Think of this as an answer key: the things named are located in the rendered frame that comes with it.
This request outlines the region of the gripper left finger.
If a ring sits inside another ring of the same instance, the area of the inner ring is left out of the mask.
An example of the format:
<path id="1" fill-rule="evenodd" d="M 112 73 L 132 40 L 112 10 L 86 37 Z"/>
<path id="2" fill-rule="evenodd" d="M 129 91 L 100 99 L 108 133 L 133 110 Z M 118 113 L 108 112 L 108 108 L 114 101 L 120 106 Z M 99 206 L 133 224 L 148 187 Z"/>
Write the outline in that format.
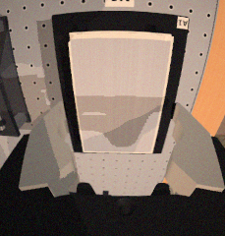
<path id="1" fill-rule="evenodd" d="M 64 142 L 66 118 L 66 103 L 59 101 L 22 136 L 1 167 L 0 236 L 8 236 L 31 208 L 70 195 L 77 173 L 70 146 Z"/>

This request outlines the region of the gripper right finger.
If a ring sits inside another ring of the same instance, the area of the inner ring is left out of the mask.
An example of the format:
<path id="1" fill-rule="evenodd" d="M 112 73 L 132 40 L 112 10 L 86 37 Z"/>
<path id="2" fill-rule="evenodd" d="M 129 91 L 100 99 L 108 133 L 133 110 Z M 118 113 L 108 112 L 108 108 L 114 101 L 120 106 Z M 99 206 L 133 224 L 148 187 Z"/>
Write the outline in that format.
<path id="1" fill-rule="evenodd" d="M 165 173 L 171 195 L 196 198 L 225 217 L 225 147 L 178 102 L 171 119 L 176 144 Z"/>

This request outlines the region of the grey rectangular base plate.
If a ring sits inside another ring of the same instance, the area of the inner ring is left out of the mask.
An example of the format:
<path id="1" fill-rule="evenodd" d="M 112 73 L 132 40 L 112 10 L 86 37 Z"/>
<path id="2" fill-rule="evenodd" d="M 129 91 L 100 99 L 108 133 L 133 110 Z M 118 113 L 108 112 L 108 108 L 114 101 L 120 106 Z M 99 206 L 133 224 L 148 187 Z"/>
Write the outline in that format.
<path id="1" fill-rule="evenodd" d="M 87 11 L 139 11 L 189 17 L 189 30 L 176 101 L 193 113 L 214 36 L 220 0 L 134 0 L 134 7 L 105 7 L 105 0 L 0 0 L 0 17 L 7 16 L 16 67 L 31 122 L 19 137 L 0 136 L 0 169 L 16 144 L 59 101 L 63 101 L 53 37 L 52 15 Z M 77 180 L 98 195 L 150 196 L 163 183 L 176 144 L 171 119 L 161 153 L 73 152 Z"/>

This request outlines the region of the white label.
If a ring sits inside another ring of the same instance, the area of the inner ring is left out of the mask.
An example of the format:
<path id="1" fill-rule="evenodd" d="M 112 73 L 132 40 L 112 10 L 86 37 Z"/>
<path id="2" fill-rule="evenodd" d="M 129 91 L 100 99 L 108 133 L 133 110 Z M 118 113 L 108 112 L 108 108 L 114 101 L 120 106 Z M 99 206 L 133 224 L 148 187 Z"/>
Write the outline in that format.
<path id="1" fill-rule="evenodd" d="M 105 0 L 105 7 L 134 7 L 134 0 Z"/>

